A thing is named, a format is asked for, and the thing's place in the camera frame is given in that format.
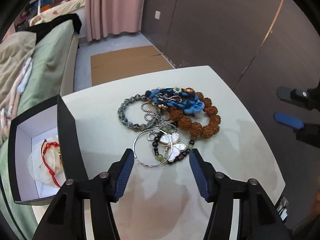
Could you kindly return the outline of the green bed sheet mattress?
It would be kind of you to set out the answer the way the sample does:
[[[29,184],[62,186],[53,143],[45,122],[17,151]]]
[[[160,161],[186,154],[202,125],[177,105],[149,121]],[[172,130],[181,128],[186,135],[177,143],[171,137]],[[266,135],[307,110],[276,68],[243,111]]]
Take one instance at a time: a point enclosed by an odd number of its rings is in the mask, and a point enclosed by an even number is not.
[[[20,99],[21,114],[38,103],[60,93],[67,53],[73,35],[72,21],[55,27],[36,46],[33,70]],[[8,141],[1,144],[1,213],[17,239],[32,239],[37,221],[32,207],[14,203],[8,171]]]

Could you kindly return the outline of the beige blanket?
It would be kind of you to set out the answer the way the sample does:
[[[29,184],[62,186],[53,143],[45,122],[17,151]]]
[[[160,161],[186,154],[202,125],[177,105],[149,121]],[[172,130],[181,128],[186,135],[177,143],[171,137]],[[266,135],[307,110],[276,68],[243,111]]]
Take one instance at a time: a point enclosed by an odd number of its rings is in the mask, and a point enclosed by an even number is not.
[[[16,32],[1,43],[1,109],[7,108],[8,94],[35,44],[36,34],[28,31]]]

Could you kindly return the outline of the white wall socket plate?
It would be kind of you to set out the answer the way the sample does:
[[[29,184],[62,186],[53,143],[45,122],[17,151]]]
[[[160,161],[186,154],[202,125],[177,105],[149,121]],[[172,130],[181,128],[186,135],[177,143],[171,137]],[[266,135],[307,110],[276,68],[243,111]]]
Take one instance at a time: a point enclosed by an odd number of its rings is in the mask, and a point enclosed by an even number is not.
[[[156,11],[155,12],[155,19],[159,20],[161,16],[161,12],[160,11]]]

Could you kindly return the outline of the white bed frame side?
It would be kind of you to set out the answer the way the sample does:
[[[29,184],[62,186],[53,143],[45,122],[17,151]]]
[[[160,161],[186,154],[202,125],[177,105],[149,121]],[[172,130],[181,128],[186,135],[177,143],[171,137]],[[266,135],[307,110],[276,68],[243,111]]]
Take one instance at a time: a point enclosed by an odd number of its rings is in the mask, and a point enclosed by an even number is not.
[[[63,72],[60,95],[65,96],[73,93],[74,89],[74,72],[76,64],[76,55],[79,47],[79,39],[77,35],[73,35],[69,50],[67,53],[67,59],[65,64],[65,70]]]

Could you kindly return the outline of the black jewelry box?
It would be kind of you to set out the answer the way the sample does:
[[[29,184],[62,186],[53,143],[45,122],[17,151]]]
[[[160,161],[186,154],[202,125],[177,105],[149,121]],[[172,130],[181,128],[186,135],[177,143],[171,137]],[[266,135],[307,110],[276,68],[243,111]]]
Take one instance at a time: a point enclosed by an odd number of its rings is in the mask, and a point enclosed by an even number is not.
[[[59,188],[32,178],[28,160],[40,153],[45,140],[57,137],[61,149],[63,172],[56,176],[63,184],[66,179],[88,180],[82,159],[75,119],[57,95],[19,114],[11,123],[8,140],[8,171],[14,202],[21,205],[46,205]]]

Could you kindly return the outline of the floral patterned quilt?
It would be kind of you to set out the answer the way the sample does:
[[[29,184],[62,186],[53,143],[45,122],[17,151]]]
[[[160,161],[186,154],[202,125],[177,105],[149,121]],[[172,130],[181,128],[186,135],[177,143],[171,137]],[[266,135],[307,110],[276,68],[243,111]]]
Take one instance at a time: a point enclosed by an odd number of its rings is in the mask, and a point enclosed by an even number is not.
[[[41,12],[29,20],[29,26],[34,26],[40,23],[47,23],[53,19],[70,14],[85,6],[85,0],[63,0],[59,5]]]

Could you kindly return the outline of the white organza pouch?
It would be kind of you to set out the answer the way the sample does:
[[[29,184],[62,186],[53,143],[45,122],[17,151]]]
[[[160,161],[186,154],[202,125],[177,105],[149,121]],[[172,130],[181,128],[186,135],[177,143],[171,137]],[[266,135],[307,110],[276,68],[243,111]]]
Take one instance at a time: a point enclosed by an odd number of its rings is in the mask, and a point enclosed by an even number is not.
[[[58,137],[54,135],[39,142],[29,155],[27,166],[35,181],[60,188],[64,168]]]

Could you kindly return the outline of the black garment on bed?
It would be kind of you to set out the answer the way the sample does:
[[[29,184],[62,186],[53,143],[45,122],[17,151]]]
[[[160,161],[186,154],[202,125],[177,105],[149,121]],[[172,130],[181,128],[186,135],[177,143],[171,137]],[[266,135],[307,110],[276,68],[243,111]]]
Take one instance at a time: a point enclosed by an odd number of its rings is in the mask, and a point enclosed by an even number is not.
[[[54,18],[52,21],[46,23],[40,23],[33,25],[25,29],[25,31],[36,34],[36,43],[39,43],[48,33],[50,33],[55,27],[66,21],[72,21],[74,31],[80,34],[82,27],[81,20],[77,14],[66,14]]]

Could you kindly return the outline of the silver hoop bangle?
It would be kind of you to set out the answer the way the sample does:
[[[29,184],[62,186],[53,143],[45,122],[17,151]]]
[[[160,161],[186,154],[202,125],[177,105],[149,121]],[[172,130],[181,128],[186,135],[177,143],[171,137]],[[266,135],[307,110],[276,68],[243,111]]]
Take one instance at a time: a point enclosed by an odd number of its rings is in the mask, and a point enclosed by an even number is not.
[[[133,140],[132,150],[140,165],[157,168],[167,164],[173,154],[173,139],[159,128],[148,128]]]

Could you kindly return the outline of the pink curtain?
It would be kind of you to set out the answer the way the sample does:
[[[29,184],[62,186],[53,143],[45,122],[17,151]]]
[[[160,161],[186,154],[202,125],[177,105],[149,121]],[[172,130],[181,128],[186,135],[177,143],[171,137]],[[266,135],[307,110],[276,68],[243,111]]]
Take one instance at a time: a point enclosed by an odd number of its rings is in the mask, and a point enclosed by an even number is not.
[[[144,0],[85,0],[88,42],[141,30]]]

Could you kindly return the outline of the flat brown cardboard sheet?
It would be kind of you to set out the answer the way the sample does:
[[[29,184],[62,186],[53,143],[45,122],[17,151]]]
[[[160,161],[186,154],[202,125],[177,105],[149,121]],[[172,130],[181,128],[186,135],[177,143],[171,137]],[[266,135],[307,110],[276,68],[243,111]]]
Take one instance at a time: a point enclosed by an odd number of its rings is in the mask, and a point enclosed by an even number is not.
[[[172,68],[154,46],[111,51],[91,57],[92,85]]]

